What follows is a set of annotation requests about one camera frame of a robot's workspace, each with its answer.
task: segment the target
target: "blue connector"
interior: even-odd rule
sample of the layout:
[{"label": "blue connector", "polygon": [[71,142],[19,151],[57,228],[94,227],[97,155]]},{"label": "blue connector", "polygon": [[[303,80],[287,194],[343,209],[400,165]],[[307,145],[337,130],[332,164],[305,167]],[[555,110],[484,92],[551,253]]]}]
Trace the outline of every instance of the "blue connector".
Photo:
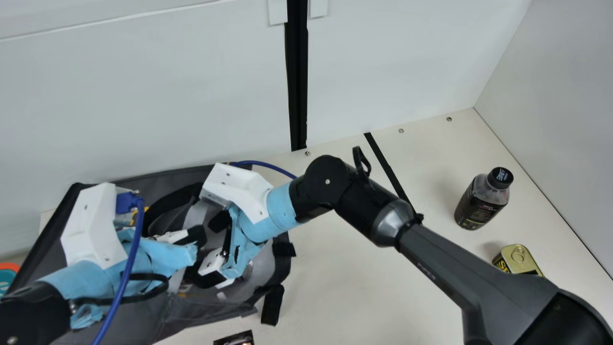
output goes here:
[{"label": "blue connector", "polygon": [[140,200],[140,196],[133,194],[132,192],[117,194],[115,213],[124,214],[132,212],[132,209],[136,207],[138,200]]}]

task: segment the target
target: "tin can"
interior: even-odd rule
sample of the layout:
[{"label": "tin can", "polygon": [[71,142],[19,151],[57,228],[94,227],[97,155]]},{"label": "tin can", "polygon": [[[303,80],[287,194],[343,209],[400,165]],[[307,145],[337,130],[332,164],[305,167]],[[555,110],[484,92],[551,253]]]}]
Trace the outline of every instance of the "tin can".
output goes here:
[{"label": "tin can", "polygon": [[544,277],[528,248],[521,244],[511,244],[502,248],[492,263],[507,273],[534,274]]}]

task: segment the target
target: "bottle cap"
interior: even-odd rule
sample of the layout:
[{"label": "bottle cap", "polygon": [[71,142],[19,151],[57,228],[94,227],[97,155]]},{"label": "bottle cap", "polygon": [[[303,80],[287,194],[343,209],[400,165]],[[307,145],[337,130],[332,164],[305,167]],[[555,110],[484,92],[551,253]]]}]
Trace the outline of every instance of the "bottle cap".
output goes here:
[{"label": "bottle cap", "polygon": [[513,174],[505,168],[494,168],[489,175],[487,181],[496,189],[507,189],[513,183]]}]

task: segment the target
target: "bottle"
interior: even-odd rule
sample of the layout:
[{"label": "bottle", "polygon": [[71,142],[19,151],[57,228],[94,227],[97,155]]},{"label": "bottle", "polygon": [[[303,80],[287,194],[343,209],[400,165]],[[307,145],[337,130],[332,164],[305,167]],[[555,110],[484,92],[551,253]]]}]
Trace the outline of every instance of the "bottle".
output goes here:
[{"label": "bottle", "polygon": [[467,230],[484,226],[509,203],[512,182],[513,174],[505,168],[477,175],[455,208],[455,222]]}]

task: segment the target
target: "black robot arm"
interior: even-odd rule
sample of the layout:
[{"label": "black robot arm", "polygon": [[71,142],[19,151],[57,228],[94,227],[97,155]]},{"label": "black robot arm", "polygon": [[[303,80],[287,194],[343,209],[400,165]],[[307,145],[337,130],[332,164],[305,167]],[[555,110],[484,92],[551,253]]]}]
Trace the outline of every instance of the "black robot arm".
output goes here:
[{"label": "black robot arm", "polygon": [[466,345],[611,345],[613,333],[585,301],[545,278],[504,273],[421,224],[411,205],[353,168],[321,156],[290,185],[300,222],[334,210],[379,247],[395,247],[462,310]]}]

